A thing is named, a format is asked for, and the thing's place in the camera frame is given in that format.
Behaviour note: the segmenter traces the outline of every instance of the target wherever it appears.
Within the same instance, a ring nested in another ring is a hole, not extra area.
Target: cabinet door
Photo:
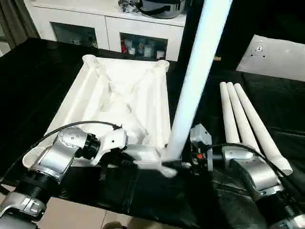
[[[106,24],[112,51],[170,61],[178,59],[183,27],[112,17],[106,17]]]
[[[40,7],[33,13],[42,39],[109,49],[104,16]]]

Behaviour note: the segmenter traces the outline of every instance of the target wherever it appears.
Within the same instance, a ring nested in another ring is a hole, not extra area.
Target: glass shelf
[[[140,36],[120,32],[122,53],[165,59],[167,39]]]
[[[98,48],[94,28],[57,22],[51,25],[59,42]]]

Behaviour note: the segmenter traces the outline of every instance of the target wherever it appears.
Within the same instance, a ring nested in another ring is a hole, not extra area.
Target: white pvc pipe
[[[230,102],[227,84],[225,82],[221,82],[219,86],[220,86],[221,104],[223,108],[224,132],[225,132],[226,142],[239,143],[240,142],[239,136]]]
[[[237,93],[234,89],[234,85],[232,82],[226,84],[231,100],[231,104],[233,107],[235,119],[237,122],[238,130],[242,138],[242,143],[245,145],[253,147],[257,152],[260,153],[260,149],[256,142],[255,136],[252,132],[250,124],[247,120],[246,114],[244,113],[244,109],[239,101]]]
[[[234,86],[265,156],[286,175],[291,174],[292,168],[289,162],[281,155],[275,142],[271,138],[268,130],[251,104],[243,88],[239,83],[235,84]]]
[[[232,0],[205,0],[173,122],[167,153],[178,159],[188,138]]]

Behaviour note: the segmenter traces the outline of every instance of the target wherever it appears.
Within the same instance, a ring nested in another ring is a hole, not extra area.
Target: tiled floor
[[[6,188],[10,191],[14,189],[8,186]],[[0,202],[3,199],[4,196],[0,194]],[[58,198],[51,198],[48,202],[47,211],[38,222],[38,226],[40,229],[101,229],[106,223],[112,221],[119,221],[128,229],[178,229]]]

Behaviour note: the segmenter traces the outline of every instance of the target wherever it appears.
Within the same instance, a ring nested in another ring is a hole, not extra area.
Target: black tablecloth
[[[0,58],[0,175],[47,130],[82,66],[82,56],[135,59],[87,47],[30,39]],[[167,73],[171,122],[185,69],[171,62]],[[291,178],[305,191],[305,83],[241,72],[210,73],[194,124],[202,123],[223,143],[219,82],[239,82],[291,163]],[[21,163],[5,180],[16,185],[25,172]],[[187,173],[168,179],[156,171],[71,168],[58,197],[151,219],[181,228],[265,228],[264,219],[243,187],[221,170],[192,178]]]

